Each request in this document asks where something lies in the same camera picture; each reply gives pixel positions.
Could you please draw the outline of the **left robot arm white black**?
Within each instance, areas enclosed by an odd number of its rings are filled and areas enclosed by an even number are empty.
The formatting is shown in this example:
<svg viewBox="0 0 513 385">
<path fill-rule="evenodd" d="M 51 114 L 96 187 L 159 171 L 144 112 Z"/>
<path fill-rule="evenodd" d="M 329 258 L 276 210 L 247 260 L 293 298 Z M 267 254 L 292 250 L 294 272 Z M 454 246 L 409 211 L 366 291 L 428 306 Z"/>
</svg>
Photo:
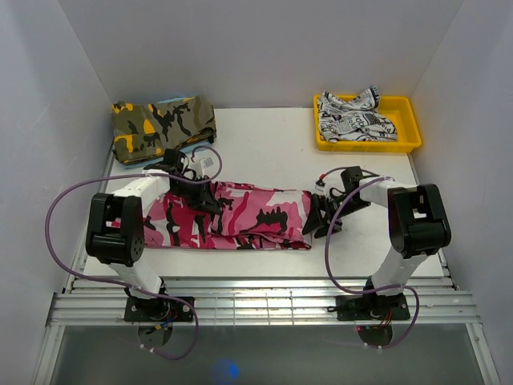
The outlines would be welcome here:
<svg viewBox="0 0 513 385">
<path fill-rule="evenodd" d="M 196 160 L 168 149 L 164 158 L 148 165 L 145 174 L 113 193 L 99 192 L 91 199 L 86 251 L 114 270 L 127 284 L 126 322 L 190 322 L 194 298 L 168 298 L 164 280 L 143 259 L 147 213 L 167 193 L 181 199 L 186 209 L 200 215 L 193 222 L 206 238 L 204 220 L 221 212 L 205 169 L 207 160 Z"/>
</svg>

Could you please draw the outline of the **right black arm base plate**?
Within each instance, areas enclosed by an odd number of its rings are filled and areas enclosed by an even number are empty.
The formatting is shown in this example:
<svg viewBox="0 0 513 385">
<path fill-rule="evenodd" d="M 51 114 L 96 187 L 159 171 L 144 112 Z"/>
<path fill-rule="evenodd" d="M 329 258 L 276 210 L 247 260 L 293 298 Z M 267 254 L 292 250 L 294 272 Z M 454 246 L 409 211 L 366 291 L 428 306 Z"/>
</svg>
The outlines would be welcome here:
<svg viewBox="0 0 513 385">
<path fill-rule="evenodd" d="M 334 311 L 338 321 L 391 320 L 407 321 L 410 311 L 404 294 L 383 296 L 367 294 L 364 296 L 341 295 L 335 298 Z"/>
</svg>

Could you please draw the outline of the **pink camouflage trousers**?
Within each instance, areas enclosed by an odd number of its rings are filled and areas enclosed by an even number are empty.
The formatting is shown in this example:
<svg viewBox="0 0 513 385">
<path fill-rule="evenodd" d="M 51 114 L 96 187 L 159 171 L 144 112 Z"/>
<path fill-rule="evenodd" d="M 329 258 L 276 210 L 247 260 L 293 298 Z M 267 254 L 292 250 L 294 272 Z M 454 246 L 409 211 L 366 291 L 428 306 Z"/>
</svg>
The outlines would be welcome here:
<svg viewBox="0 0 513 385">
<path fill-rule="evenodd" d="M 217 182 L 212 191 L 219 214 L 192 209 L 183 197 L 171 193 L 155 201 L 144 218 L 144 244 L 153 249 L 312 247 L 312 236 L 303 234 L 311 209 L 309 192 L 234 182 Z"/>
</svg>

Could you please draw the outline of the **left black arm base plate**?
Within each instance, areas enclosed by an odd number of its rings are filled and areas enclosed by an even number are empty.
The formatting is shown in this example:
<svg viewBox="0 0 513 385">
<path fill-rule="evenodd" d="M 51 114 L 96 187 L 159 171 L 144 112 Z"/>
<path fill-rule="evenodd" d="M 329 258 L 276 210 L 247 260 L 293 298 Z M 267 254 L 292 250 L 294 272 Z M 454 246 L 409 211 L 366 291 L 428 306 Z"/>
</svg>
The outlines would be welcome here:
<svg viewBox="0 0 513 385">
<path fill-rule="evenodd" d="M 181 300 L 164 300 L 161 298 L 141 299 L 129 297 L 126 302 L 123 320 L 125 322 L 192 322 L 191 306 L 194 297 L 183 297 Z"/>
</svg>

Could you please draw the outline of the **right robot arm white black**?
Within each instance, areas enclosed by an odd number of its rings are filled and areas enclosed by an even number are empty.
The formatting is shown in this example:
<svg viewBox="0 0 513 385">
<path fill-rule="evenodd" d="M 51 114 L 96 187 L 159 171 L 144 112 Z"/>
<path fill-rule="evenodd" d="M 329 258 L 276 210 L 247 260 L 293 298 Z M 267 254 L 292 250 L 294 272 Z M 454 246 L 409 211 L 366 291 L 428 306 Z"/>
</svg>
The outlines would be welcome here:
<svg viewBox="0 0 513 385">
<path fill-rule="evenodd" d="M 303 234 L 327 237 L 341 230 L 343 217 L 376 204 L 388 212 L 391 247 L 363 291 L 344 291 L 328 310 L 340 321 L 406 321 L 410 318 L 406 283 L 429 256 L 450 244 L 451 230 L 439 189 L 434 184 L 399 184 L 358 166 L 338 170 L 343 191 L 312 195 Z"/>
</svg>

